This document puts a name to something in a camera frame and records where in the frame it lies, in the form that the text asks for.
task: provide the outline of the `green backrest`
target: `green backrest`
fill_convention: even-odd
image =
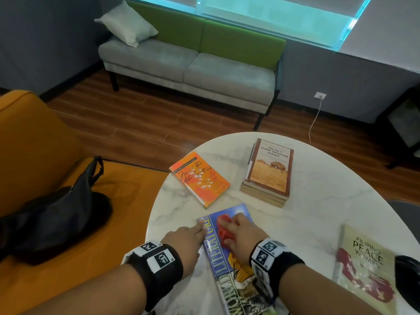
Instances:
[[[205,19],[130,0],[127,4],[155,27],[159,32],[157,40],[197,52],[200,50]]]
[[[206,20],[200,52],[276,70],[286,41]]]

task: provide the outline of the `white tabletop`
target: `white tabletop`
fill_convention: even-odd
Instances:
[[[257,138],[294,149],[290,198],[282,209],[239,191]],[[420,260],[420,245],[387,202],[344,164],[306,143],[270,133],[234,133],[195,151],[231,183],[230,189],[205,210],[170,174],[153,205],[147,240],[160,240],[180,226],[194,225],[199,217],[244,202],[255,224],[328,278],[333,275],[343,223],[396,254]],[[158,314],[223,313],[210,265],[201,253],[194,274],[157,305]],[[399,314],[417,313],[401,296],[397,304]]]

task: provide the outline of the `wristband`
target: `wristband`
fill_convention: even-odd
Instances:
[[[296,264],[305,263],[278,241],[266,238],[255,245],[249,255],[249,265],[255,274],[253,284],[268,303],[276,300],[281,277]]]
[[[143,280],[147,292],[147,312],[172,290],[184,273],[181,258],[175,249],[154,240],[124,255],[121,264],[125,263],[130,264]]]

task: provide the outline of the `bag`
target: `bag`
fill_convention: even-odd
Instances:
[[[101,168],[95,175],[97,164]],[[0,261],[12,254],[38,265],[103,226],[112,205],[106,195],[92,191],[103,173],[102,158],[96,156],[74,186],[29,201],[20,211],[0,218]]]

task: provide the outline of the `person's left hand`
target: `person's left hand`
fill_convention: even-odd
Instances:
[[[204,222],[198,221],[193,227],[182,226],[175,232],[168,232],[160,241],[175,249],[181,258],[184,273],[182,279],[192,274],[200,254],[198,250],[207,234],[207,228],[203,227]]]

